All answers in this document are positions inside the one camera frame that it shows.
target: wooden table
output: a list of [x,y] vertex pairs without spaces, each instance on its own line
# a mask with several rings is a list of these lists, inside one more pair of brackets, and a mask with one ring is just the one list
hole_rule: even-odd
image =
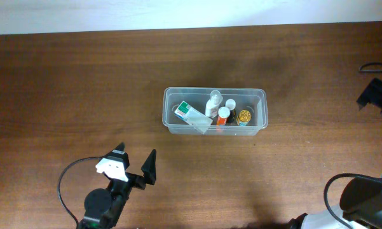
[[[340,172],[382,173],[379,109],[356,100],[382,74],[382,22],[0,36],[0,228],[74,228],[56,193],[70,162],[126,143],[130,172],[157,149],[158,179],[133,190],[117,228],[241,228],[325,209]],[[166,87],[262,88],[252,137],[173,135]],[[73,167],[64,200],[81,219],[105,188]],[[338,203],[348,180],[332,185]]]

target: black cable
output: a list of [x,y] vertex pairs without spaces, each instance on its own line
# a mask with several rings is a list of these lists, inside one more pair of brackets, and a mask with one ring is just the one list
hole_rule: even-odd
[[68,212],[68,214],[71,215],[71,217],[75,220],[76,228],[78,228],[79,221],[78,221],[78,219],[75,217],[75,215],[73,215],[73,213],[66,207],[66,205],[65,205],[65,203],[64,203],[64,201],[62,200],[62,197],[61,197],[61,191],[60,191],[61,180],[62,180],[62,177],[64,176],[64,174],[66,173],[66,171],[68,171],[68,169],[70,169],[72,166],[76,165],[76,164],[79,163],[79,162],[84,162],[84,161],[87,161],[87,160],[94,160],[94,159],[100,160],[100,159],[102,159],[102,158],[99,157],[99,156],[93,156],[93,157],[82,158],[82,159],[76,160],[76,161],[70,163],[70,164],[64,169],[64,171],[62,171],[61,175],[59,176],[59,180],[58,180],[58,188],[57,188],[57,191],[58,191],[58,198],[59,198],[59,201],[61,201],[62,207],[64,207],[64,209]]
[[377,183],[381,183],[382,184],[382,178],[375,178],[375,177],[371,177],[371,176],[366,176],[366,175],[361,175],[361,174],[352,174],[352,173],[342,173],[342,174],[338,174],[332,178],[330,178],[328,180],[328,182],[326,183],[325,185],[325,190],[324,190],[324,201],[325,201],[325,205],[326,205],[326,208],[328,209],[329,213],[331,214],[331,216],[333,218],[335,218],[338,222],[340,222],[341,224],[343,224],[344,226],[348,227],[349,229],[353,229],[347,222],[343,221],[343,219],[339,218],[339,216],[337,216],[331,209],[331,206],[329,205],[329,202],[328,202],[328,189],[329,189],[329,186],[337,179],[339,178],[342,178],[342,177],[352,177],[352,178],[359,178],[359,179],[365,179],[365,180],[368,180],[368,181],[374,181],[374,182],[377,182]]
[[360,66],[358,71],[360,73],[382,73],[382,69],[366,69],[366,70],[364,69],[365,67],[369,67],[369,66],[382,66],[382,63],[381,62],[366,63]]

